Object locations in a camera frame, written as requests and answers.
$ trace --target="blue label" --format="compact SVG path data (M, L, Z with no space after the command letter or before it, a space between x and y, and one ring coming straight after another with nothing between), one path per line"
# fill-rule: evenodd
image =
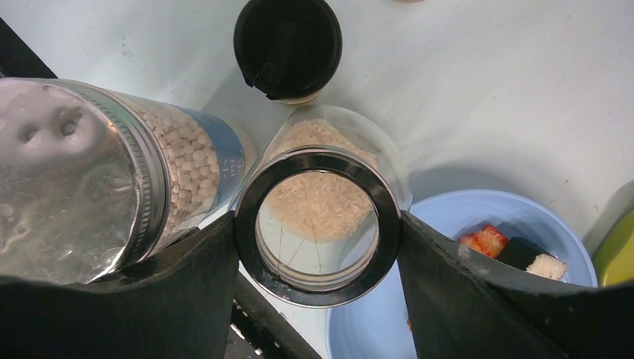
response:
M178 109L194 118L214 145L220 177L218 192L212 204L212 209L215 209L233 199L244 179L247 168L242 143L231 127L220 118L187 108Z

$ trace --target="bowl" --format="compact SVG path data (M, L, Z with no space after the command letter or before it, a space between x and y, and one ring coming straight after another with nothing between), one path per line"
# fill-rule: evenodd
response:
M501 191L456 191L418 202L410 212L454 240L485 224L492 224L508 238L530 239L567 263L568 270L561 281L597 287L592 261L579 237L557 215L527 198ZM355 251L357 248L342 266L355 258ZM416 358L407 318L395 263L370 293L350 304L329 309L326 318L329 358Z

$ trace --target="red food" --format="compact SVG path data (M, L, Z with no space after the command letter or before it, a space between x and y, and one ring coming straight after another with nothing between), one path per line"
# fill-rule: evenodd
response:
M494 226L487 224L478 232L461 237L458 242L468 245L469 248L487 257L496 258L508 244L508 238L504 237Z

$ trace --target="table surface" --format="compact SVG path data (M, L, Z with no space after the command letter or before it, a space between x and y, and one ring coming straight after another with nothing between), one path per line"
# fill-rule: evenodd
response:
M232 35L245 2L11 0L0 16L60 78L203 108L261 149L292 108L241 78ZM317 102L392 136L415 200L512 191L591 253L634 204L634 1L329 3L344 52ZM266 297L326 357L325 310Z

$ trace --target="sushi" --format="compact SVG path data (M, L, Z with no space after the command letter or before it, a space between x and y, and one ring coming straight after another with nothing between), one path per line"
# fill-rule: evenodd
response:
M494 226L487 224L478 232L460 237L458 242L468 245L469 248L487 257L496 259L502 249L508 244L508 239Z
M567 271L566 263L522 237L511 238L496 259L530 274L553 280L560 280Z

